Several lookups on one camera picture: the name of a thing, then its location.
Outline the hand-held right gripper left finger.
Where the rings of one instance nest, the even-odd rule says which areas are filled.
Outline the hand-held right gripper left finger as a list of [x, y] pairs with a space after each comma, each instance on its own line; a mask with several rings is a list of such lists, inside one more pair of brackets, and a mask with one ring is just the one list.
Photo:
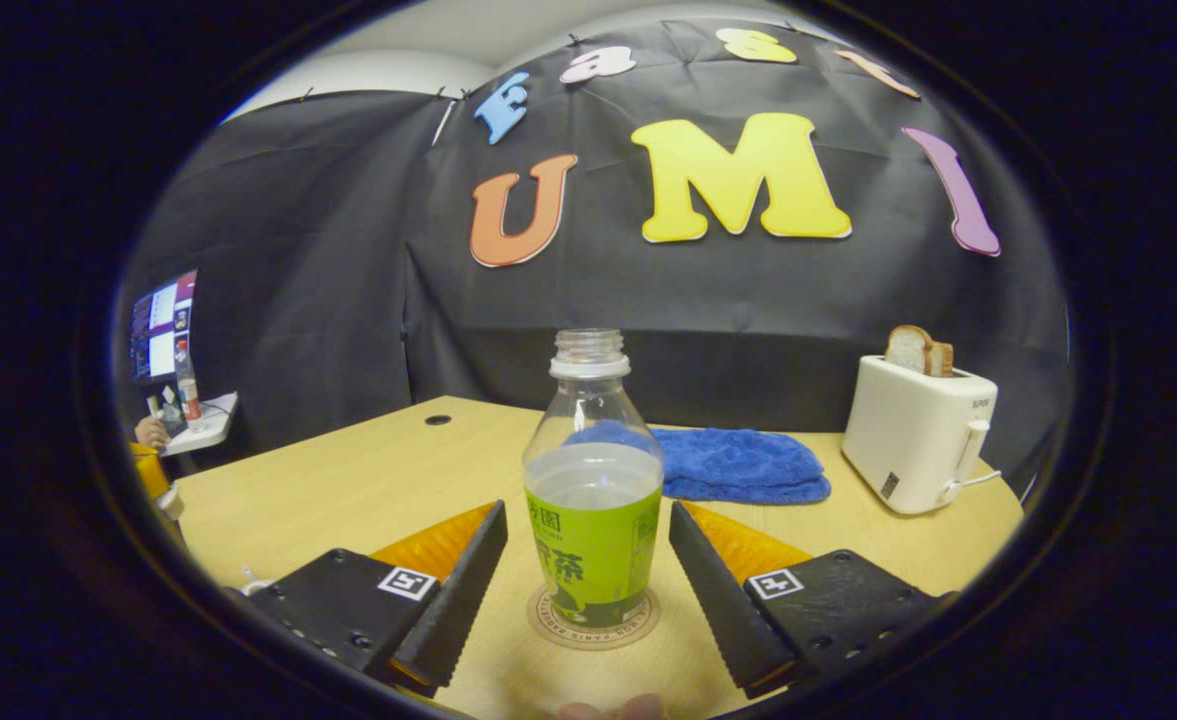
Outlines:
[[496, 500], [374, 553], [322, 552], [246, 606], [322, 656], [432, 698], [454, 678], [507, 539]]

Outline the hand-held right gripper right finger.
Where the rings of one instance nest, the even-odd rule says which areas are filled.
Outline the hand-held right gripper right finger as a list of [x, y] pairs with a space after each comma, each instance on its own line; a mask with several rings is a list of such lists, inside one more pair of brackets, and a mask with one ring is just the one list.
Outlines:
[[734, 687], [812, 688], [884, 656], [952, 602], [852, 549], [809, 556], [720, 512], [674, 501], [669, 539]]

